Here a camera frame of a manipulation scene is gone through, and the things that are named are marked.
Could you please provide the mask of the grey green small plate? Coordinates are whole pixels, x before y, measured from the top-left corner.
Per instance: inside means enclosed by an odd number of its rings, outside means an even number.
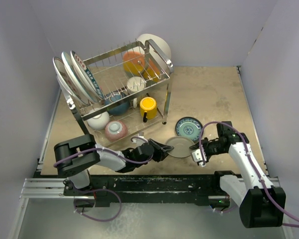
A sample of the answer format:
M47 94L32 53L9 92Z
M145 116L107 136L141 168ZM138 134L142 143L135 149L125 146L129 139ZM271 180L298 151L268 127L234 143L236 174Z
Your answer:
M174 136L169 138L166 143L167 146L172 146L174 149L168 154L175 158L186 158L191 155L190 147L194 145L194 142L182 136Z

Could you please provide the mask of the blue white porcelain saucer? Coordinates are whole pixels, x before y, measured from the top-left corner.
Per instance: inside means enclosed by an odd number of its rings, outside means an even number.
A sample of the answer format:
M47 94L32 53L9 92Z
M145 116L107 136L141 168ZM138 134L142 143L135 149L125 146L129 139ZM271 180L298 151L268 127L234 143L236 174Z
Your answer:
M183 117L179 119L175 125L177 136L187 137L192 141L199 139L202 130L202 123L194 117Z

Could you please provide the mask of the black white patterned bowl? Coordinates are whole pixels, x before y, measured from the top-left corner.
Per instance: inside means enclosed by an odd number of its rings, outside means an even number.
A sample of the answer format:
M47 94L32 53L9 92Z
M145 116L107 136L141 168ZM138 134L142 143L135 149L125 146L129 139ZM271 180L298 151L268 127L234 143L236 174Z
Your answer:
M105 127L105 136L111 142L125 137L127 133L127 126L119 120L110 121Z

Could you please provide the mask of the yellow translucent mug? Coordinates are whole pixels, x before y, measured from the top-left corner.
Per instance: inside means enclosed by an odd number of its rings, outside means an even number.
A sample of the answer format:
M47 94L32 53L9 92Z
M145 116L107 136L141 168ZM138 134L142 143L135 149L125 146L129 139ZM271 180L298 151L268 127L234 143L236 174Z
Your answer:
M140 101L140 113L143 122L153 119L157 115L157 102L153 97L144 97Z

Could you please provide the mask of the dark blue ceramic bowl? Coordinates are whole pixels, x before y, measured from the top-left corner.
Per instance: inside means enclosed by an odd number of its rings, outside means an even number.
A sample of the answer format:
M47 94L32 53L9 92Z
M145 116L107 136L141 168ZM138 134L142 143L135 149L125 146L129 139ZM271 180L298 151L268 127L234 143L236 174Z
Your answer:
M117 102L126 97L126 94L123 92L110 92L105 96L105 105L109 105L111 103ZM122 102L114 108L108 110L107 112L113 116L120 116L127 112L130 107L130 102Z

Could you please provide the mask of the plain white bowl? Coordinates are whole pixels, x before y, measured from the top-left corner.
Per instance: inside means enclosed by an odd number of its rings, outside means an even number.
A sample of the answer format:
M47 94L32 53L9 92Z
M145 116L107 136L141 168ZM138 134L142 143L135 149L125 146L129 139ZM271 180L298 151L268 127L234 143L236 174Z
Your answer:
M110 116L109 116L108 112L101 113L101 114L87 120L87 124L93 130L105 129L106 125L109 122L110 122Z

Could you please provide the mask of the white plate with red characters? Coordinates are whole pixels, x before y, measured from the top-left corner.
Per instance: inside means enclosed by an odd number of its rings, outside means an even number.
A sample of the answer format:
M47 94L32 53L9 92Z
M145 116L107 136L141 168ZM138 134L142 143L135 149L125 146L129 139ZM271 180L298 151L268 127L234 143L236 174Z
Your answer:
M71 78L69 77L68 73L66 72L65 65L64 65L63 61L58 57L54 57L53 65L54 65L56 74L59 78L60 84L66 89L66 91L72 97L74 97L80 103L88 106L90 101L88 100L87 97L85 97L83 94L81 94L80 91L77 89L77 87L73 84Z

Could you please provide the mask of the white watermelon pattern plate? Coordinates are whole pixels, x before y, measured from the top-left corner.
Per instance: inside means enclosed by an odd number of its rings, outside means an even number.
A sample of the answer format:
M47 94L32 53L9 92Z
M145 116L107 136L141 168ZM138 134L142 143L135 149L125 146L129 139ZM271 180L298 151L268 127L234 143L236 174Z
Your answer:
M86 105L89 105L90 103L97 103L98 98L97 98L96 94L94 93L94 91L91 91L85 85L86 78L84 76L80 77L80 74L78 73L79 70L76 70L71 56L67 52L63 51L61 53L61 58L64 62L66 72L68 73L71 81L77 88L77 91L80 93L80 95L84 96L85 99L88 100Z

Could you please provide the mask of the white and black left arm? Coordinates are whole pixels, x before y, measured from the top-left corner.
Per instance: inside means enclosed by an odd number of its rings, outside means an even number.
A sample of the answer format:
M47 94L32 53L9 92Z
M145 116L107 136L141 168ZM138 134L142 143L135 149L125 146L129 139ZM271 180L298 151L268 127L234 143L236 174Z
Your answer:
M95 141L94 136L85 134L54 146L58 176L68 178L81 195L92 191L89 168L98 165L118 173L128 173L150 161L161 162L174 147L153 139L134 136L137 146L115 151Z

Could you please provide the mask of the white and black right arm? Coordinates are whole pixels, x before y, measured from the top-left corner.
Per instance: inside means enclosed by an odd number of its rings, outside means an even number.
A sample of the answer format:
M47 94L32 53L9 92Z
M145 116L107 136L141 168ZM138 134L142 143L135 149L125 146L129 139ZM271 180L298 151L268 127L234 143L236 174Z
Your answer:
M283 223L286 194L276 187L257 162L245 134L229 121L216 122L218 137L200 137L190 146L192 158L204 167L214 155L229 154L240 169L242 181L233 174L222 175L211 183L217 195L225 192L239 208L240 219L246 228L280 227Z

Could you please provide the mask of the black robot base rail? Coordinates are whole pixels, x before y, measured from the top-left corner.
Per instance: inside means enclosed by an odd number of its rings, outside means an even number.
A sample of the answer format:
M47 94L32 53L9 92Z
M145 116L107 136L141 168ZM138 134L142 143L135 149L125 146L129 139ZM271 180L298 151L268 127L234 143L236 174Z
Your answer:
M221 176L232 171L188 175L93 175L90 186L76 190L64 180L65 196L73 196L79 207L109 207L111 203L194 204L229 206L229 196L220 188Z

